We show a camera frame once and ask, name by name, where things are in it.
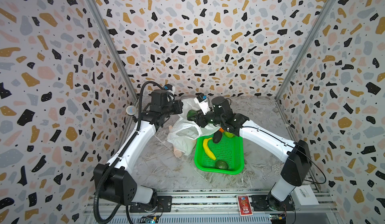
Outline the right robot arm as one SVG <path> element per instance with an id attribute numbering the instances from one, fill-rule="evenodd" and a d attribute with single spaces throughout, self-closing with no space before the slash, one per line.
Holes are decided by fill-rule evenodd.
<path id="1" fill-rule="evenodd" d="M 296 187 L 303 184 L 312 166 L 306 142 L 302 140 L 294 142 L 280 137 L 258 126 L 249 117 L 234 113 L 229 100 L 225 97 L 215 97 L 210 106 L 208 97 L 200 94 L 194 98 L 194 102 L 199 106 L 199 110 L 189 111 L 188 120 L 195 122 L 200 127 L 208 124 L 220 126 L 226 132 L 261 146 L 284 163 L 280 179 L 268 194 L 270 202 L 284 202 Z"/>

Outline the white plastic bag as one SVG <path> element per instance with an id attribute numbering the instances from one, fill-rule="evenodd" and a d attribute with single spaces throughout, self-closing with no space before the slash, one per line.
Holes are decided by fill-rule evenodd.
<path id="1" fill-rule="evenodd" d="M 174 123 L 172 130 L 167 136 L 167 141 L 182 152 L 183 155 L 190 155 L 197 143 L 197 139 L 202 136 L 214 134 L 219 130 L 213 124 L 206 127 L 199 127 L 195 122 L 187 119 L 189 110 L 201 110 L 199 105 L 194 102 L 195 98 L 183 99 L 182 113 L 179 119 Z"/>

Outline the yellow banana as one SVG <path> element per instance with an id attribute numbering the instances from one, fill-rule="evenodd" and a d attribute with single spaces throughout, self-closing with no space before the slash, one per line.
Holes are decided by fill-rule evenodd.
<path id="1" fill-rule="evenodd" d="M 214 153 L 210 150 L 210 148 L 208 147 L 208 143 L 209 141 L 212 140 L 212 138 L 207 138 L 207 139 L 204 139 L 203 140 L 203 149 L 204 149 L 204 152 L 205 154 L 212 160 L 216 160 L 216 156 L 214 155 Z"/>

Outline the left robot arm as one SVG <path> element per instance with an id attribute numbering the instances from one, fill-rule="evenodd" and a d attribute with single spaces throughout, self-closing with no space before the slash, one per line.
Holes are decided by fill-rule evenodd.
<path id="1" fill-rule="evenodd" d="M 171 104 L 141 113 L 135 129 L 119 151 L 106 164 L 98 164 L 94 169 L 95 207 L 104 199 L 118 205 L 138 204 L 151 210 L 155 208 L 156 190 L 137 184 L 131 176 L 132 170 L 148 141 L 164 126 L 167 118 L 181 114 L 182 107 L 181 100 L 174 100 Z"/>

